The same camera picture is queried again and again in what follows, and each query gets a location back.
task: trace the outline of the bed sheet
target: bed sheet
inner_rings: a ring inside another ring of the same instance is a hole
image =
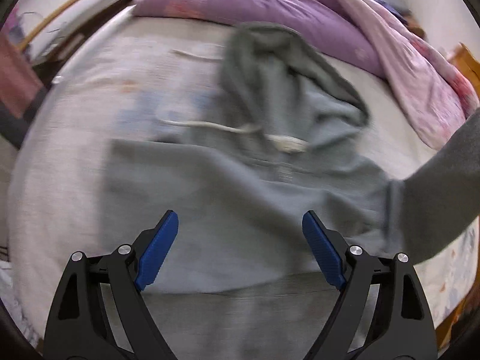
[[[20,152],[9,192],[14,285],[41,335],[70,254],[111,252],[98,242],[98,199],[111,140],[155,139],[165,128],[155,117],[163,112],[158,92],[163,104],[174,104],[171,112],[195,120],[203,96],[216,88],[221,45],[231,32],[232,27],[198,20],[132,18],[127,10],[63,69]],[[434,155],[406,121],[387,83],[327,60],[370,109],[371,125],[358,142],[361,154],[397,179]],[[435,326],[470,290],[478,242],[476,221],[440,254],[416,266]]]

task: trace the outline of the blue gripper pad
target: blue gripper pad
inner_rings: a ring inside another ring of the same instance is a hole
[[[155,281],[178,230],[179,217],[175,212],[171,212],[138,261],[135,286],[139,291],[143,291],[146,286]]]
[[[307,212],[303,216],[301,224],[303,235],[327,283],[335,286],[340,291],[347,282],[342,271],[342,259],[312,214]]]

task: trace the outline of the red cloth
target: red cloth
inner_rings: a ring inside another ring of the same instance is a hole
[[[0,31],[0,101],[12,115],[21,118],[42,87],[23,55]]]

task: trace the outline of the purple blanket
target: purple blanket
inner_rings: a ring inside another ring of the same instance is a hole
[[[137,0],[137,16],[235,25],[267,21],[299,32],[320,52],[385,77],[377,52],[337,0]]]

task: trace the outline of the wooden rail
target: wooden rail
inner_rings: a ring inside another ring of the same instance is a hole
[[[18,50],[22,52],[26,49],[28,44],[32,42],[32,40],[40,33],[44,28],[52,23],[54,19],[60,16],[66,9],[70,8],[73,4],[75,4],[79,0],[68,0],[64,4],[60,5],[57,9],[55,9],[52,13],[50,13],[39,25],[37,25],[26,37],[25,39],[18,45]]]

